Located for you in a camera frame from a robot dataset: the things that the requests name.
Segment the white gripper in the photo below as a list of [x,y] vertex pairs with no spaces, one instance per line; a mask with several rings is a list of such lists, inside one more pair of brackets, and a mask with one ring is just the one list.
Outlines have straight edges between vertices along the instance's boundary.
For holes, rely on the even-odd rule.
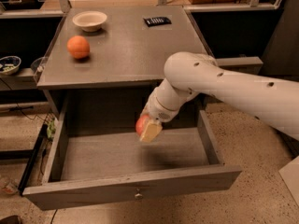
[[151,119],[146,123],[142,134],[140,135],[140,141],[149,143],[151,142],[162,130],[161,122],[171,121],[177,114],[178,109],[171,110],[163,107],[153,92],[145,105],[145,109],[142,110],[139,117],[149,114]]

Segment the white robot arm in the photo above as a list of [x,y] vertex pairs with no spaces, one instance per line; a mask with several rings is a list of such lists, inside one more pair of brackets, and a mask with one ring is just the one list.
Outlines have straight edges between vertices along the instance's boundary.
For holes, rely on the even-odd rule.
[[164,80],[151,93],[136,122],[140,140],[152,141],[162,125],[200,93],[299,139],[298,82],[228,71],[209,55],[178,52],[166,60]]

